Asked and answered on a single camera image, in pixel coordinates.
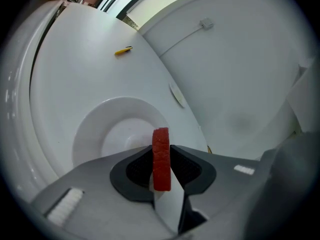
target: red block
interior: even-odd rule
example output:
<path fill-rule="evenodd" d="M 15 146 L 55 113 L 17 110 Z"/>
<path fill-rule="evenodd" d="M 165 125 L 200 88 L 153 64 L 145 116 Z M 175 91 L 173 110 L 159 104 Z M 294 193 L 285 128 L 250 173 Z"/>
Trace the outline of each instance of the red block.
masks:
<path fill-rule="evenodd" d="M 153 187 L 156 191 L 171 190 L 170 141 L 169 129 L 159 128 L 153 131 Z"/>

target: yellow pencil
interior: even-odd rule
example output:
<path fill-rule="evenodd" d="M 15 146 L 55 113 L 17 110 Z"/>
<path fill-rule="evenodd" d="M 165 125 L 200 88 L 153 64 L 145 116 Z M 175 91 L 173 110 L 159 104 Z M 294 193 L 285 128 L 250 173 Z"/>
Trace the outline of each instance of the yellow pencil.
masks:
<path fill-rule="evenodd" d="M 128 47 L 126 47 L 125 49 L 122 49 L 122 50 L 118 50 L 118 51 L 116 51 L 116 52 L 114 53 L 114 55 L 120 55 L 120 54 L 123 54 L 123 53 L 125 53 L 125 52 L 130 51 L 131 49 L 132 49 L 132 46 L 128 46 Z"/>

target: white sticker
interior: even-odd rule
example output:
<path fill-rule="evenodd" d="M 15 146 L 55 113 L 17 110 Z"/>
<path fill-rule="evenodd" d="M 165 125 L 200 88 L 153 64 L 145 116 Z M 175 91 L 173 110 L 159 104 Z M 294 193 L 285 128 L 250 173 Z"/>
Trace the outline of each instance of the white sticker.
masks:
<path fill-rule="evenodd" d="M 249 175 L 253 175 L 254 172 L 255 172 L 255 169 L 248 168 L 248 167 L 245 167 L 245 166 L 242 166 L 242 165 L 239 165 L 239 164 L 236 165 L 236 166 L 234 167 L 234 169 L 235 169 L 236 171 L 239 171 L 239 172 L 244 173 L 244 174 L 249 174 Z"/>

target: white panel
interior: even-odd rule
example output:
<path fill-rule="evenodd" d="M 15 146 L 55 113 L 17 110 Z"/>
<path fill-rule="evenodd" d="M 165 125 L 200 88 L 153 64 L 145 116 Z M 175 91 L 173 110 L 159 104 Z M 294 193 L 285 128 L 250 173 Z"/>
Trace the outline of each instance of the white panel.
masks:
<path fill-rule="evenodd" d="M 281 110 L 299 62 L 314 52 L 317 42 L 293 6 L 290 0 L 195 0 L 144 35 L 161 54 L 174 39 L 183 39 L 181 33 L 184 37 L 191 33 L 201 19 L 212 19 L 212 29 L 196 31 L 160 57 L 212 152 L 237 156 L 237 150 L 262 133 Z M 294 124 L 292 111 L 283 111 L 289 117 L 286 122 Z M 279 124 L 279 132 L 281 142 L 292 127 Z M 276 139 L 266 138 L 263 147 L 275 144 Z"/>

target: white bowl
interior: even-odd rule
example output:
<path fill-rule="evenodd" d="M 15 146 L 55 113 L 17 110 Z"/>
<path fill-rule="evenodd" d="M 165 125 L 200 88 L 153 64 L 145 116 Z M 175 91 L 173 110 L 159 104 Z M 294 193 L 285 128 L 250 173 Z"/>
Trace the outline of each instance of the white bowl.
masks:
<path fill-rule="evenodd" d="M 72 147 L 72 164 L 152 144 L 154 129 L 169 127 L 151 104 L 133 97 L 109 99 L 81 122 Z"/>

